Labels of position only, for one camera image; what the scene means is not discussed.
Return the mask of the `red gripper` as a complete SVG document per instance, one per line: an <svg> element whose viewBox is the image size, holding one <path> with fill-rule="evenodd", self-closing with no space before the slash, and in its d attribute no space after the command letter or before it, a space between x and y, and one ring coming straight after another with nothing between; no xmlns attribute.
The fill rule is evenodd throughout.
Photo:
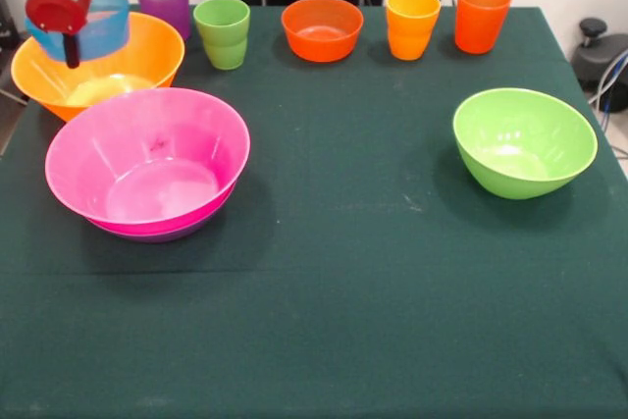
<svg viewBox="0 0 628 419"><path fill-rule="evenodd" d="M92 0L26 0L28 19L46 32L63 33L66 65L76 69L80 64L76 34L86 25Z"/></svg>

